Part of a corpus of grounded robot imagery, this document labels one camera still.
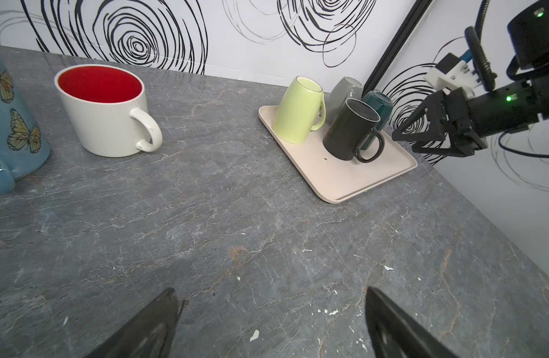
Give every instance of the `mug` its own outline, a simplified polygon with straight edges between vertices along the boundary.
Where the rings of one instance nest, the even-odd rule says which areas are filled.
[[[369,163],[378,158],[384,150],[384,137],[376,130],[379,122],[380,116],[372,107],[355,98],[348,98],[340,107],[322,143],[326,150],[338,159],[349,161],[356,157],[362,163]],[[364,159],[358,147],[368,134],[375,135],[380,141],[380,146],[373,157]]]
[[[0,60],[0,194],[15,187],[15,179],[39,168],[50,145]]]
[[[147,113],[145,85],[133,73],[78,65],[61,70],[54,81],[77,138],[91,153],[118,158],[161,147],[161,129]]]
[[[343,77],[332,89],[328,100],[326,101],[326,123],[332,125],[334,119],[344,104],[347,98],[356,98],[359,100],[362,97],[362,90],[364,86],[356,79],[347,75]]]
[[[392,100],[379,90],[371,90],[362,97],[362,102],[372,107],[380,115],[380,123],[376,126],[377,131],[384,129],[385,124],[390,119],[393,110]],[[362,150],[365,151],[370,147],[376,137],[369,136],[362,144]]]
[[[322,119],[314,125],[322,107]],[[298,76],[286,90],[273,120],[273,131],[289,143],[301,144],[311,131],[317,131],[326,119],[322,87],[313,80]]]

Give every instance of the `black cable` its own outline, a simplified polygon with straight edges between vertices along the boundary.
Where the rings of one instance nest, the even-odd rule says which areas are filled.
[[[549,75],[549,63],[528,72],[517,73],[518,70],[519,62],[517,61],[517,56],[514,56],[505,71],[507,77],[511,78],[512,81],[533,80],[543,75]]]
[[[504,137],[506,134],[510,134],[509,131],[505,131],[505,132],[501,133],[501,135],[499,136],[499,139],[497,140],[497,144],[499,144],[499,146],[500,146],[503,150],[506,150],[506,151],[511,152],[511,153],[519,154],[519,155],[530,156],[530,157],[532,157],[532,158],[544,158],[544,159],[549,159],[549,154],[528,153],[528,152],[522,152],[522,151],[518,151],[518,150],[516,150],[516,149],[512,149],[512,148],[505,147],[503,144],[501,144],[501,139],[503,139],[503,137]]]
[[[476,34],[481,40],[481,30],[484,28],[485,15],[487,14],[489,6],[489,0],[481,0],[481,5],[479,5],[479,11],[477,13],[476,19]]]
[[[481,41],[479,41],[479,37],[473,26],[465,29],[465,41],[468,42],[469,50],[473,56],[473,67],[476,68],[481,83],[487,92],[493,91],[495,89],[495,77],[493,77],[491,64],[485,56],[485,52],[481,47]]]

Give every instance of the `beige tray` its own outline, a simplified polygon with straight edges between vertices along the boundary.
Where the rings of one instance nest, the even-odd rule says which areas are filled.
[[[322,144],[322,138],[329,128],[326,124],[318,131],[308,134],[304,143],[288,143],[274,134],[271,127],[277,108],[277,105],[260,107],[258,116],[312,190],[325,202],[341,203],[418,166],[414,157],[384,132],[385,146],[382,155],[366,164],[356,159],[343,161],[328,153]],[[362,155],[370,158],[376,150],[377,140],[368,150],[362,151]]]

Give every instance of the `butterfly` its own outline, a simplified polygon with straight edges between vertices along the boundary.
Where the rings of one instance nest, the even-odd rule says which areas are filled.
[[[5,69],[0,72],[0,98],[4,103],[13,101],[12,77]]]
[[[26,122],[21,118],[18,111],[12,108],[10,111],[12,134],[8,136],[8,148],[19,151],[26,144],[30,152],[37,153],[41,148],[41,135],[37,123],[34,128],[28,129]]]

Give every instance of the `white wall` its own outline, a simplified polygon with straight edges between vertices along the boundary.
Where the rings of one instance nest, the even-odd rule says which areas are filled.
[[[489,5],[482,44],[493,71],[499,75],[496,87],[511,82],[505,75],[514,55],[507,24],[532,3],[531,0],[493,0]],[[464,39],[455,40],[437,57],[436,54],[451,39],[462,37],[465,27],[474,25],[479,0],[467,2],[467,6],[464,4],[459,0],[438,1],[428,18],[414,31],[378,88],[387,91],[403,78],[412,75],[421,78],[417,74],[427,72],[427,68],[413,68],[388,85],[400,72],[418,64],[439,61],[448,52],[460,56],[467,48]],[[476,95],[483,93],[481,87],[476,89]],[[414,93],[405,99],[415,98],[418,101],[414,104],[417,104],[423,97],[425,95]],[[435,168],[549,275],[549,160],[506,153],[497,146],[496,137],[488,138],[488,149],[468,158],[443,158]],[[549,120],[537,123],[530,131],[512,135],[508,146],[549,154]],[[428,157],[432,163],[438,159],[437,156]]]
[[[365,82],[414,1],[84,0],[81,18],[76,1],[23,2],[29,17],[0,0],[0,45],[285,86],[306,75],[329,92],[344,75]]]

